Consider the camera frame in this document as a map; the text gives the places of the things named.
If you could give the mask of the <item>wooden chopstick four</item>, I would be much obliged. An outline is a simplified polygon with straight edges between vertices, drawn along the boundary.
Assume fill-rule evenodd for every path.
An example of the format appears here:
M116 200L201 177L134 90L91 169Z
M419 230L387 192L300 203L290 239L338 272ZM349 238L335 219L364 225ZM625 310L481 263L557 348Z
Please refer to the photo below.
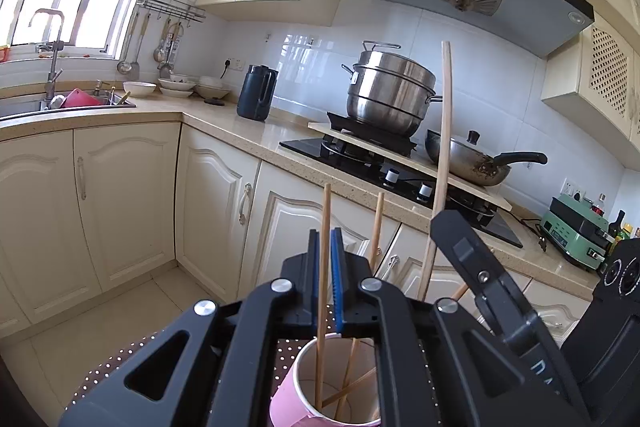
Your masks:
M335 392L334 395L330 395L329 398L326 398L322 401L322 407L328 407L332 403L341 400L343 397L346 397L349 393L353 392L358 387L367 384L370 379L372 379L376 375L376 368L370 369L367 373L364 373L359 378L351 381L347 386L343 387L340 391Z

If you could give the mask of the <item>chrome sink faucet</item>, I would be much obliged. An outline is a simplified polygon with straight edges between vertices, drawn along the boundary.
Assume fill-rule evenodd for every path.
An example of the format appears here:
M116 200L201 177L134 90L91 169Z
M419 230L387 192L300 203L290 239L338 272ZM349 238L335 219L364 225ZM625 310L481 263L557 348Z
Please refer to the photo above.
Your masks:
M38 14L47 14L50 16L57 16L60 19L60 24L58 25L58 34L56 35L53 41L43 41L36 44L36 51L50 51L51 62L50 62L50 70L47 75L46 82L46 98L44 99L44 107L46 109L51 108L51 104L53 98L55 96L55 83L58 80L58 77L62 74L62 70L56 69L56 62L58 61L58 52L64 49L64 42L61 39L62 29L65 22L65 17L62 11L56 9L48 9L48 8L40 8L36 9L34 15L30 19L28 26L32 26L32 22Z

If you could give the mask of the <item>wall utensil rack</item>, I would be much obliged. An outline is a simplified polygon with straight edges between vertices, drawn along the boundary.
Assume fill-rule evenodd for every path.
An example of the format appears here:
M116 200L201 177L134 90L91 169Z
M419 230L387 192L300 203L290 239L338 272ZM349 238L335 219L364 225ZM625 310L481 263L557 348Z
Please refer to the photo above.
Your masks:
M141 53L146 34L151 31L152 65L160 78L169 78L175 69L184 32L203 23L205 11L180 0L136 0L134 16L126 31L116 70L129 80L141 78Z

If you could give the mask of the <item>green oil bottle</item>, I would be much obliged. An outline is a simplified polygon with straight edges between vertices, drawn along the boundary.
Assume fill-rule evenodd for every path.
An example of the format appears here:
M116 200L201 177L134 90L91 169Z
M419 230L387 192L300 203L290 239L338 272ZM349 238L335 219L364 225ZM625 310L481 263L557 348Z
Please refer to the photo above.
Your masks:
M625 239L630 239L633 231L634 228L632 227L632 225L630 223L625 223L616 236L617 242L624 241Z

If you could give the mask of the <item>right lattice door cabinet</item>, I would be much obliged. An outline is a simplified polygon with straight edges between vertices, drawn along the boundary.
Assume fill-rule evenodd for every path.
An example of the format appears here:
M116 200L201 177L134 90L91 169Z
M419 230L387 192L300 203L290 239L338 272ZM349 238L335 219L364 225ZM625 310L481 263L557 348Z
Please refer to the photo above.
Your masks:
M603 17L549 55L541 101L639 168L639 54Z

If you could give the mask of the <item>beige board under pots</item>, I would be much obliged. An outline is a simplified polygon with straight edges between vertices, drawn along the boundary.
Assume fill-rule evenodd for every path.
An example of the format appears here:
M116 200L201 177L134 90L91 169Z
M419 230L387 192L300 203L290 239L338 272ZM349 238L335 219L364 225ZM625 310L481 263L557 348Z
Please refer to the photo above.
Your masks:
M414 170L418 170L422 173L427 174L427 176L431 176L432 178L436 178L437 176L438 168L434 164L434 162L430 161L427 157L419 153L411 152L409 156L402 156L394 152L393 150L389 150L388 148L357 138L352 133L344 133L333 130L329 124L321 124L321 122L311 121L308 124L308 128L322 134L332 136L332 138L336 138L352 145L365 148L366 150L370 150L370 152L372 153L383 156L388 160L399 162L399 164L402 164ZM460 176L456 176L452 172L448 174L448 184L457 188L461 188L462 191L484 199L486 200L486 202L491 202L491 204L494 204L503 210L512 210L512 205L510 204L510 202L502 197L496 188L475 185L471 182L461 179Z

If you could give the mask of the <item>black induction cooker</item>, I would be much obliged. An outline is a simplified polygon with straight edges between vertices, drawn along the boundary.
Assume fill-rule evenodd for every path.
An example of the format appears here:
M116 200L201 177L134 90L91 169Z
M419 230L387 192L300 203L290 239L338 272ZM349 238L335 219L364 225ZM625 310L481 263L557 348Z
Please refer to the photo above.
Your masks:
M382 146L386 150L392 150L402 156L409 156L416 148L416 143L399 134L378 129L370 126L370 124L363 124L355 119L333 113L327 113L326 116L329 118L332 130L355 135L358 139Z

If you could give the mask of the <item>stainless steel steamer pot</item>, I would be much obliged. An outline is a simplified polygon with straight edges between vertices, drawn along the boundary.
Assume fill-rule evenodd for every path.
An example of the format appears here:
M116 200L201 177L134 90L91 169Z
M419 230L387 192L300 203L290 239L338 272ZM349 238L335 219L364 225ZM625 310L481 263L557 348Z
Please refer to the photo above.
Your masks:
M363 40L358 61L342 67L350 74L347 115L386 132L410 138L419 129L428 106L441 102L435 75L395 50L401 46Z

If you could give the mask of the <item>dark sauce bottle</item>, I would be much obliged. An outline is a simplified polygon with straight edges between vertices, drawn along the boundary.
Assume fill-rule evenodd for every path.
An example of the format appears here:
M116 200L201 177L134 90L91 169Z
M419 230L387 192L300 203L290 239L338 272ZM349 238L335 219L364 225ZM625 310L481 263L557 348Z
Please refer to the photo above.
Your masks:
M611 239L616 239L618 233L620 233L625 215L626 212L624 210L620 210L617 213L617 218L608 224L608 236L610 236Z

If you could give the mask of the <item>green electric cooker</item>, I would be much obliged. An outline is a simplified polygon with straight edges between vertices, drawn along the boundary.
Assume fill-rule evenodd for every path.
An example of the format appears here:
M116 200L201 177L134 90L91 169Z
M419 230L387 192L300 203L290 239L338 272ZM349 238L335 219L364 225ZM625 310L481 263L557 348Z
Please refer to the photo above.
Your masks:
M590 199L561 193L553 197L540 220L540 233L576 267L599 272L606 265L614 239L608 236L608 220Z

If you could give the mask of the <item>wooden chopstick two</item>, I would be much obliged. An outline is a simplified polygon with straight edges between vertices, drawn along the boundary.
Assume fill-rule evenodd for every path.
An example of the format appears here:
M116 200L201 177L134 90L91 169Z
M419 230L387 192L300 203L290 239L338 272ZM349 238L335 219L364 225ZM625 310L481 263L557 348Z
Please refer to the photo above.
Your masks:
M383 218L383 207L384 207L384 193L378 193L378 200L376 201L375 208L375 216L373 222L373 230L370 238L369 251L367 253L367 260L369 262L369 268L371 271L375 269L375 258L378 255L378 243L380 243L380 235L382 228L382 218ZM355 355L358 350L360 341L356 338L352 340L352 344L350 345L349 357L347 359L347 363L345 366L345 373L342 381L342 389L345 389L352 380L352 362L355 360ZM337 406L335 410L335 419L339 419L344 409L344 405L346 402L346 395L342 395L340 399L337 400Z

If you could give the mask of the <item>wooden chopstick three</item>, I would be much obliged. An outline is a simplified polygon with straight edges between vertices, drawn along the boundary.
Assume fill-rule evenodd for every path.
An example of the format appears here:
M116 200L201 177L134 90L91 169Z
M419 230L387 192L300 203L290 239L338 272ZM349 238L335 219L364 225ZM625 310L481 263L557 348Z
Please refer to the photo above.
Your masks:
M452 61L451 44L442 42L442 120L440 121L440 145L438 156L438 169L435 184L435 196L433 206L433 218L444 208L448 187L449 163L450 163L450 138L451 138L451 114L452 114ZM431 235L427 235L424 259L421 270L421 280L418 291L418 299L424 301L428 285L431 282L437 246Z

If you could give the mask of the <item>wooden chopstick one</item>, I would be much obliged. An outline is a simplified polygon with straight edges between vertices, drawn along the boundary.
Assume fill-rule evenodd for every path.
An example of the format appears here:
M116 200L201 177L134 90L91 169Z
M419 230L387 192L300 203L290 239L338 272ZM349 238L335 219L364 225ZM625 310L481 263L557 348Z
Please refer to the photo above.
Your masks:
M331 184L323 187L322 219L319 233L319 275L317 308L317 354L314 375L314 408L322 410L322 384L324 377L324 348L326 347L326 302L328 301L328 277L330 265Z

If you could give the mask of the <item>stacked white dishes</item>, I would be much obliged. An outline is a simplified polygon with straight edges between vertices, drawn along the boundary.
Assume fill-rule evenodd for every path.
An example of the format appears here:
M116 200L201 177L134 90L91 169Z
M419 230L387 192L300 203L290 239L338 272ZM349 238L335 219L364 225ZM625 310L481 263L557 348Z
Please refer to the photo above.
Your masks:
M197 94L203 100L222 100L231 90L211 83L200 83L188 76L173 75L170 78L160 78L160 93L173 98L190 98Z

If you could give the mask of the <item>wooden chopstick five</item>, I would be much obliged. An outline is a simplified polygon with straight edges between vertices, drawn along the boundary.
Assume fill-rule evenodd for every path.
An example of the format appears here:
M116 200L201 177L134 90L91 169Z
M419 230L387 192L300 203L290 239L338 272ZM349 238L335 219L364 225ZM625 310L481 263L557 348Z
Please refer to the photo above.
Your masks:
M459 301L468 290L469 286L463 283L454 291L450 298L454 301Z

